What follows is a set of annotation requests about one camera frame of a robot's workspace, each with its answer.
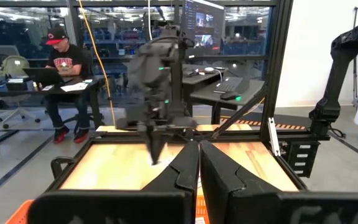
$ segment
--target white cable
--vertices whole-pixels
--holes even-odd
[[[219,72],[219,74],[220,74],[220,76],[221,76],[221,83],[222,83],[222,82],[223,82],[223,77],[222,77],[221,71],[219,71],[219,69],[215,69],[215,70]]]
[[[150,40],[152,40],[153,39],[153,37],[152,37],[152,26],[151,26],[151,16],[150,16],[150,0],[147,0],[147,6],[148,6],[148,8],[147,8],[147,10],[148,10],[148,12],[149,12],[149,34],[150,34]]]

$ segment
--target red baseball cap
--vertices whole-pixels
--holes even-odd
[[[66,39],[67,35],[62,28],[53,28],[48,32],[47,45],[59,44],[62,40]]]

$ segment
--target man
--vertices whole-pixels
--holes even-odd
[[[50,53],[47,68],[56,68],[59,74],[63,77],[73,77],[86,79],[87,62],[82,53],[82,49],[70,44],[65,31],[61,28],[53,28],[48,33],[47,45],[53,47]],[[69,129],[63,124],[62,118],[59,115],[58,102],[74,102],[78,110],[78,125],[79,130],[74,137],[75,143],[83,142],[89,132],[90,118],[87,115],[88,111],[88,95],[47,95],[45,97],[45,107],[52,120],[55,128],[54,143],[62,142]]]

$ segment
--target graphic print on shirt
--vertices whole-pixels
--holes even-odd
[[[73,68],[73,59],[71,58],[56,58],[53,62],[59,72],[68,71]]]

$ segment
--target keyboard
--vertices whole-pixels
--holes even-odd
[[[240,77],[227,77],[220,83],[216,89],[214,90],[215,93],[227,93],[230,91],[236,91],[237,87],[242,82],[242,78]]]

